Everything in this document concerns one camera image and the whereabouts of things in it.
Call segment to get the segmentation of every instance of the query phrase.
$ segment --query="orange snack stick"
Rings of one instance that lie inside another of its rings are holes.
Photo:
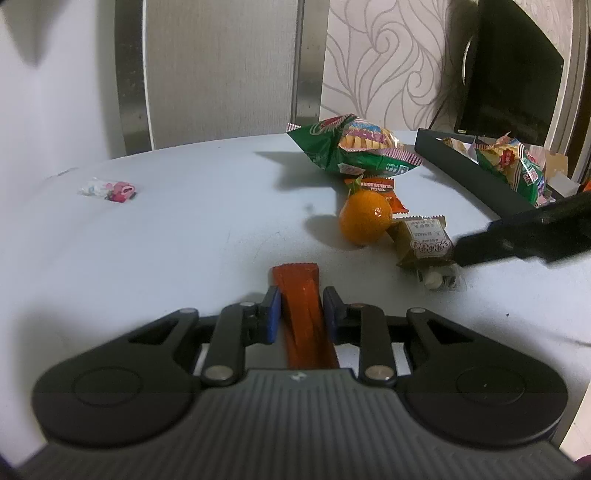
[[[345,179],[345,184],[349,187],[349,194],[359,190],[372,190],[378,192],[389,203],[392,213],[408,213],[402,202],[394,193],[394,179],[363,178]]]
[[[329,340],[320,307],[318,265],[284,264],[273,267],[272,272],[282,294],[289,367],[338,368],[335,346]]]

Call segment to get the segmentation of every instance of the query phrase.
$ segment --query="black tray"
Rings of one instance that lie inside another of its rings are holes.
[[[436,132],[420,128],[414,149],[419,155],[462,184],[501,218],[535,209],[525,198],[514,192],[509,185],[438,140],[448,137],[468,143],[472,143],[475,139],[473,135]]]

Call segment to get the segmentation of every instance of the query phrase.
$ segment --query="green snack bag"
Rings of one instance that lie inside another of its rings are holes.
[[[332,173],[391,177],[423,161],[405,150],[390,130],[352,114],[300,127],[288,135],[312,162]]]
[[[532,205],[545,187],[544,175],[525,145],[515,138],[502,137],[493,145],[475,144],[479,165],[490,171]]]

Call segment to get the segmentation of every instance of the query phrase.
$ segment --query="orange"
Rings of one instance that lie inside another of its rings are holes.
[[[355,245],[378,240],[392,223],[392,209],[386,198],[372,190],[349,196],[339,215],[343,236]]]

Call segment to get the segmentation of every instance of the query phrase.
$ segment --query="round table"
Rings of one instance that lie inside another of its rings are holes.
[[[396,132],[413,144],[413,132]],[[77,194],[93,177],[136,185],[117,204]],[[396,178],[411,213],[445,215],[453,238],[495,215],[425,162]],[[42,444],[30,409],[50,366],[181,307],[202,315],[260,300],[269,269],[315,262],[320,287],[387,314],[424,306],[530,354],[564,378],[564,436],[591,377],[591,261],[547,268],[506,260],[465,270],[465,291],[426,292],[396,266],[392,242],[355,248],[335,214],[342,179],[286,134],[187,145],[105,161],[48,179],[4,232],[0,258],[0,452],[20,463]],[[281,345],[252,346],[247,366],[280,367]],[[354,352],[339,352],[342,364]]]

